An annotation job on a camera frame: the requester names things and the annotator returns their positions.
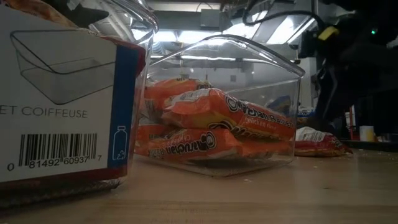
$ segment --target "printed logo on wrapper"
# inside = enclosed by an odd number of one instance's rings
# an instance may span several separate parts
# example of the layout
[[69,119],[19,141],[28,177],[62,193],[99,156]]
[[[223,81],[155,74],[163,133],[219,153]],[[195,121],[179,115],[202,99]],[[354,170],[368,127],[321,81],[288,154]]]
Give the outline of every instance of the printed logo on wrapper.
[[197,91],[189,91],[189,92],[181,94],[180,100],[182,100],[182,101],[196,101],[201,96],[208,96],[209,94],[210,94],[210,90],[209,89],[199,89]]
[[167,154],[178,154],[178,155],[195,152],[195,151],[205,152],[210,149],[216,148],[216,146],[217,146],[217,140],[215,138],[215,135],[211,131],[208,131],[207,133],[202,134],[200,136],[200,139],[174,144],[159,149],[151,149],[149,150],[149,157],[162,159],[165,152]]
[[241,110],[244,114],[249,115],[253,118],[261,118],[266,121],[271,121],[274,123],[282,124],[284,126],[287,126],[289,128],[293,128],[293,123],[289,121],[284,121],[283,119],[279,119],[278,117],[272,115],[272,114],[265,114],[259,110],[256,110],[252,106],[248,106],[246,103],[234,99],[228,95],[225,96],[225,101],[228,105],[228,109],[231,112],[237,112],[238,110]]
[[228,129],[231,131],[231,133],[234,136],[240,137],[246,137],[246,138],[255,138],[255,139],[278,139],[275,136],[272,135],[265,135],[265,134],[258,134],[258,133],[253,133],[249,130],[247,130],[244,127],[239,127],[239,126],[233,126],[230,122],[228,121],[221,121],[219,123],[211,123],[208,125],[209,129],[216,129],[216,128],[224,128]]

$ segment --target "fluorescent light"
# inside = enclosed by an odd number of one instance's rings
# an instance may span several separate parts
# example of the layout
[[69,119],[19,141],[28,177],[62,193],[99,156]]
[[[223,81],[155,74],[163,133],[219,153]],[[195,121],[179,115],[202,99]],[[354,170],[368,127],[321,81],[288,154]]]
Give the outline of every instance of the fluorescent light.
[[299,31],[296,32],[296,34],[293,35],[287,42],[292,43],[295,39],[297,39],[304,31],[306,31],[312,23],[315,22],[315,19],[312,18],[310,19]]
[[134,38],[136,40],[141,39],[143,36],[145,36],[148,32],[142,31],[142,30],[137,30],[137,29],[132,29],[131,30],[132,34],[134,35]]
[[293,20],[290,17],[286,17],[286,19],[279,25],[279,27],[269,38],[267,44],[286,43],[294,33],[293,26],[294,26]]
[[154,42],[173,42],[177,41],[177,37],[173,31],[160,30],[154,36]]
[[221,34],[221,32],[183,31],[178,37],[178,41],[187,44],[193,44],[203,40],[206,37],[218,34]]
[[[151,59],[159,59],[164,57],[164,55],[151,55]],[[200,57],[200,56],[189,56],[189,55],[183,55],[181,56],[182,59],[190,59],[190,60],[226,60],[230,62],[235,62],[235,58],[209,58],[209,57]],[[259,59],[252,59],[252,58],[244,58],[244,62],[255,62],[255,63],[267,63],[265,60],[259,60]]]
[[228,43],[230,40],[225,40],[225,39],[210,39],[206,41],[206,44],[208,45],[223,45],[225,43]]
[[[252,21],[256,21],[259,19],[263,19],[267,14],[267,11],[258,12],[251,16]],[[223,31],[223,34],[234,34],[240,35],[242,37],[251,39],[253,38],[254,34],[258,30],[261,24],[255,24],[254,26],[246,26],[242,22],[239,24],[235,24],[230,28]]]

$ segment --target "snack package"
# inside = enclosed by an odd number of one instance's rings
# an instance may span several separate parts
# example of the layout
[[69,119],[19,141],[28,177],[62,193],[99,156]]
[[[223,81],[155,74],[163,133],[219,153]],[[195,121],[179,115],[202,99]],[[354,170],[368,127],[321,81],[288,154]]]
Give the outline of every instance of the snack package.
[[299,106],[297,113],[297,128],[305,126],[308,118],[315,114],[315,108]]
[[226,128],[237,138],[289,141],[294,136],[290,119],[216,88],[189,91],[165,105],[163,121],[181,128]]
[[170,162],[190,163],[237,156],[241,153],[241,144],[227,129],[179,129],[135,148],[135,153]]
[[145,86],[141,113],[147,118],[159,118],[164,109],[164,102],[170,97],[180,95],[187,91],[211,87],[212,85],[208,81],[192,78],[174,78],[152,83],[149,82]]
[[67,27],[78,28],[76,24],[41,0],[6,0],[6,3],[13,9],[29,13],[33,16],[56,22]]
[[290,96],[281,96],[269,102],[266,105],[266,108],[269,108],[273,111],[288,116],[291,105],[292,105],[292,100],[290,99]]
[[147,147],[150,140],[162,138],[166,134],[173,131],[176,127],[167,126],[164,124],[158,124],[153,122],[147,118],[141,118],[139,120],[139,126],[137,129],[137,134],[133,136],[133,132],[131,132],[130,139],[136,140],[135,149],[140,149],[141,147]]
[[296,132],[296,156],[333,157],[353,153],[334,135],[304,127]]

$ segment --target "barcode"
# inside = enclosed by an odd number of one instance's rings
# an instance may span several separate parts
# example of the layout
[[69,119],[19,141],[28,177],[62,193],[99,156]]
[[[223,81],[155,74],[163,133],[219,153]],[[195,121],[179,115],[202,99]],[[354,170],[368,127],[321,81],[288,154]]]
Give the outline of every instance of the barcode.
[[19,149],[19,166],[31,161],[84,156],[95,159],[97,134],[23,134]]

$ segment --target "table surface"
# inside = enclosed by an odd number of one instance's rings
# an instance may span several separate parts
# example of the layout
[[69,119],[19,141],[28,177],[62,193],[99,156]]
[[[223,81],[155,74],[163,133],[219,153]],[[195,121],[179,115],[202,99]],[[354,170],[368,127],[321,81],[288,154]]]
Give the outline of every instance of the table surface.
[[298,157],[212,179],[135,160],[111,192],[10,211],[0,223],[398,223],[398,154]]

